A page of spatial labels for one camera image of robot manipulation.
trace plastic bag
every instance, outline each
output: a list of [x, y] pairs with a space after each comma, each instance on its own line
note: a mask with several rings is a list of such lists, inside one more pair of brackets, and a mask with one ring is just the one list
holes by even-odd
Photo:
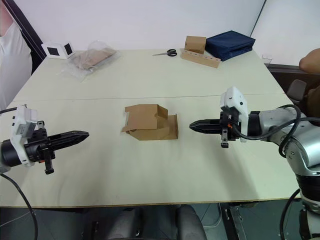
[[76, 53], [68, 59], [62, 72], [69, 73], [80, 81], [96, 71], [108, 66], [119, 53], [102, 41], [94, 41], [88, 46], [88, 50]]

